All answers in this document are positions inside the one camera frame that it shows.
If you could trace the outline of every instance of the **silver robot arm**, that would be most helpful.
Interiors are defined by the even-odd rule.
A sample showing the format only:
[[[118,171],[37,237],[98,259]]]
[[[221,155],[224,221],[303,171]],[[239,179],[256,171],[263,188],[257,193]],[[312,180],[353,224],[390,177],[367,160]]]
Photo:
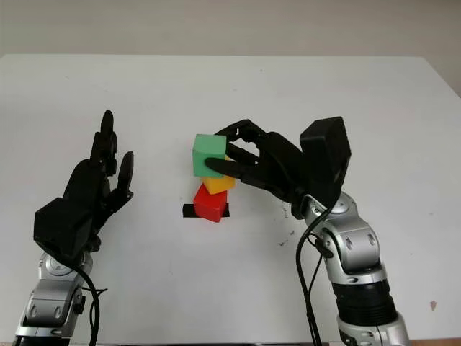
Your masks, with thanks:
[[[306,223],[323,210],[311,200]],[[342,192],[313,232],[328,250],[325,266],[336,295],[341,340],[347,346],[410,346],[403,317],[389,294],[376,234],[360,218],[354,200]]]
[[[84,253],[80,268],[89,274],[91,255]],[[44,253],[38,265],[38,284],[31,292],[16,330],[13,346],[66,346],[85,305],[83,278]]]

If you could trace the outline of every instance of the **table surface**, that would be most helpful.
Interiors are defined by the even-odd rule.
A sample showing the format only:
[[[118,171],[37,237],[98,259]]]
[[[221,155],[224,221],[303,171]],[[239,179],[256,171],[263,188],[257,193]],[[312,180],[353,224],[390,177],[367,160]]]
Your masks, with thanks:
[[[135,152],[135,197],[107,222],[94,254],[91,276],[109,288],[100,342],[310,340],[295,272],[305,224],[287,217],[289,205],[238,184],[219,224],[182,218],[181,209],[199,185],[196,133],[250,118],[298,145],[312,121],[338,115],[352,147],[344,190],[380,238],[411,338],[461,336],[461,99],[424,59],[7,55],[0,340],[12,339],[37,282],[34,212],[62,195],[107,108],[118,157]],[[304,255],[309,277],[317,254]],[[313,305],[324,340],[338,340],[324,268]],[[87,314],[74,342],[89,338]]]

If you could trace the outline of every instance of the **black fingertip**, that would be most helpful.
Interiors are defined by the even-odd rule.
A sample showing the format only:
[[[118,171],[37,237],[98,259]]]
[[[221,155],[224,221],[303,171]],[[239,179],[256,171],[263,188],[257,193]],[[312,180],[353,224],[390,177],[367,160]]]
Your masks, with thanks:
[[[102,116],[101,121],[101,133],[105,135],[109,135],[114,130],[114,115],[110,110],[106,110],[104,115]]]

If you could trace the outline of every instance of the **black cable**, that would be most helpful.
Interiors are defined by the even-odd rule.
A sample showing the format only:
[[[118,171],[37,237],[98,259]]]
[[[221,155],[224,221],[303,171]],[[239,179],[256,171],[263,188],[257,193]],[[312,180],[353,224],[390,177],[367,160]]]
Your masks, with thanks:
[[[90,326],[91,326],[91,338],[89,340],[89,346],[96,346],[96,342],[98,339],[98,332],[99,332],[99,318],[100,318],[100,310],[99,310],[99,295],[98,290],[94,287],[93,281],[91,278],[86,274],[83,269],[80,268],[79,265],[75,265],[74,263],[62,258],[58,254],[49,254],[51,257],[54,257],[56,261],[65,265],[66,267],[72,269],[74,272],[79,274],[88,285],[88,290],[91,292],[91,296],[93,298],[93,302],[91,305],[94,305],[94,323],[91,323],[91,314],[90,314]]]
[[[312,292],[312,286],[314,286],[315,277],[317,276],[317,272],[318,272],[318,269],[320,268],[320,264],[322,263],[322,260],[323,260],[323,255],[321,254],[320,257],[318,258],[317,265],[315,266],[312,279],[310,279],[310,284],[309,284],[309,289],[308,289],[309,296],[310,296],[310,293]]]
[[[381,336],[380,328],[379,328],[378,326],[376,326],[376,330],[377,330],[377,333],[378,333],[379,336],[380,336],[380,341],[381,341],[381,346],[382,346],[382,336]]]
[[[87,292],[91,292],[89,288],[82,287],[82,290],[85,290]],[[103,288],[103,289],[96,289],[96,292],[98,294],[98,297],[100,297],[105,291],[107,291],[108,288]],[[94,328],[94,322],[93,322],[93,309],[94,309],[94,301],[91,302],[91,306],[89,308],[89,325],[93,329]]]
[[[96,289],[96,287],[94,287],[94,284],[93,284],[93,281],[91,281],[91,278],[80,267],[69,267],[69,268],[71,268],[72,270],[75,270],[77,274],[79,274],[84,279],[93,297],[93,302],[91,304],[92,305],[94,304],[94,323],[91,326],[91,339],[89,340],[89,346],[96,346],[96,342],[98,339],[99,318],[100,318],[98,290]]]
[[[305,278],[304,278],[303,266],[301,265],[301,252],[303,250],[303,245],[304,245],[305,241],[308,240],[308,237],[312,234],[312,231],[317,227],[317,225],[320,222],[325,220],[325,218],[331,212],[332,208],[333,207],[331,207],[331,208],[325,210],[324,212],[322,212],[322,214],[320,214],[307,227],[307,229],[304,231],[303,235],[301,236],[299,242],[297,243],[297,247],[296,247],[296,257],[295,257],[295,259],[296,259],[296,270],[297,270],[297,274],[298,274],[300,282],[301,282],[301,287],[303,289],[303,295],[304,295],[305,307],[306,307],[306,315],[307,315],[307,318],[308,318],[310,335],[312,337],[312,341],[313,341],[313,344],[315,346],[321,346],[322,345],[322,340],[321,340],[320,335],[318,333],[318,328],[317,328],[317,323],[315,321],[315,315],[314,315],[314,312],[313,312],[312,303],[310,302],[310,289],[308,289],[306,281],[305,281]],[[318,272],[318,268],[320,267],[320,262],[321,262],[321,260],[317,264],[317,268],[316,268],[316,271],[314,272],[314,275],[316,275],[317,272]],[[313,279],[312,279],[312,281],[310,283],[310,288],[312,288],[314,279],[315,279],[315,276],[313,276]]]

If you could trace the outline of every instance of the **toy block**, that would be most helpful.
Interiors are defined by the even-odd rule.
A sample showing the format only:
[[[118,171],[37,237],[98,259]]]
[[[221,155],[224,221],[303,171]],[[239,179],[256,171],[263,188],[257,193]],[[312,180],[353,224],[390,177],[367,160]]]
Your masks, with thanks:
[[[224,214],[225,204],[228,201],[228,192],[223,191],[211,195],[204,184],[200,185],[194,198],[194,209],[197,216],[207,220],[219,222]]]
[[[213,171],[205,165],[205,159],[215,157],[225,158],[225,147],[227,139],[225,136],[196,135],[194,148],[192,150],[192,162],[194,164],[194,175],[196,177],[222,178],[223,174]]]
[[[206,186],[210,195],[215,195],[222,191],[227,191],[236,186],[236,178],[225,175],[222,178],[202,178],[203,185]]]

